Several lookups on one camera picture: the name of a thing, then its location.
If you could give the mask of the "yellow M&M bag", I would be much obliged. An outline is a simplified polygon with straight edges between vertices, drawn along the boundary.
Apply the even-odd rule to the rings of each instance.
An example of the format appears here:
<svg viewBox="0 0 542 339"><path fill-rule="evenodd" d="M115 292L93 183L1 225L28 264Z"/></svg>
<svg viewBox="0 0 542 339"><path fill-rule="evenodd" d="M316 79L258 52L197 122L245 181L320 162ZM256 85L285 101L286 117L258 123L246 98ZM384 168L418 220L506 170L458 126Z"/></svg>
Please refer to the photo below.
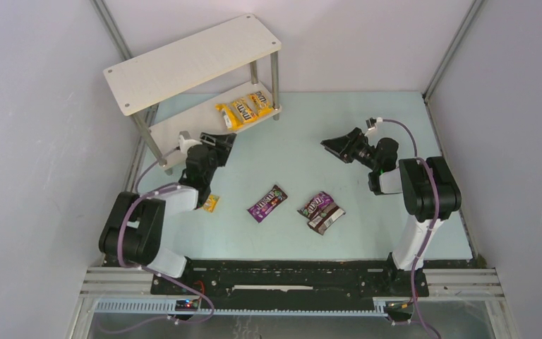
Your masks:
<svg viewBox="0 0 542 339"><path fill-rule="evenodd" d="M249 93L248 98L254 104L254 110L257 117L264 117L274 110L272 103L268 100L267 96L260 90Z"/></svg>
<svg viewBox="0 0 542 339"><path fill-rule="evenodd" d="M214 194L210 194L207 200L204 202L202 209L209 213L213 213L219 202L220 197Z"/></svg>
<svg viewBox="0 0 542 339"><path fill-rule="evenodd" d="M236 115L242 124L250 124L258 119L258 116L248 106L247 100L244 97L234 100L231 103L231 106L235 110Z"/></svg>

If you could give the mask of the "yellow candy bag barcode up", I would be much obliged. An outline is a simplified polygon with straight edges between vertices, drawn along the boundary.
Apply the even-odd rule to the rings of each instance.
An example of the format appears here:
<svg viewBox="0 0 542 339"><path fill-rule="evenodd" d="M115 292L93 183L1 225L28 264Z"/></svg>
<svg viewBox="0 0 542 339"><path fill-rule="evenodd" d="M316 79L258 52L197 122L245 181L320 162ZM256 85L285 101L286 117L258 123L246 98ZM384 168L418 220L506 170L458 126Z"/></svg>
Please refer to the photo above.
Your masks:
<svg viewBox="0 0 542 339"><path fill-rule="evenodd" d="M228 104L217 104L215 105L215 108L222 115L224 123L229 131L238 131L243 127L243 123Z"/></svg>

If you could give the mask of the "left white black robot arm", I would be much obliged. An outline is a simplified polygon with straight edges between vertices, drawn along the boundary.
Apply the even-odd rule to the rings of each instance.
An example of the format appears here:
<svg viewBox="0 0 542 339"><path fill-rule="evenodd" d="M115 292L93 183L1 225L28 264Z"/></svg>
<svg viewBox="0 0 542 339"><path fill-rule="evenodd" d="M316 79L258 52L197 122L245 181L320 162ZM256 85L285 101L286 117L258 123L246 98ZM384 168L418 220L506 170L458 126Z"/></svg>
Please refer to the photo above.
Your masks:
<svg viewBox="0 0 542 339"><path fill-rule="evenodd" d="M163 243L164 220L205 205L215 172L226 165L235 139L235 133L202 133L194 139L182 131L175 148L186 156L180 179L143 194L122 191L104 224L99 250L117 257L122 267L135 264L180 278L188 257Z"/></svg>

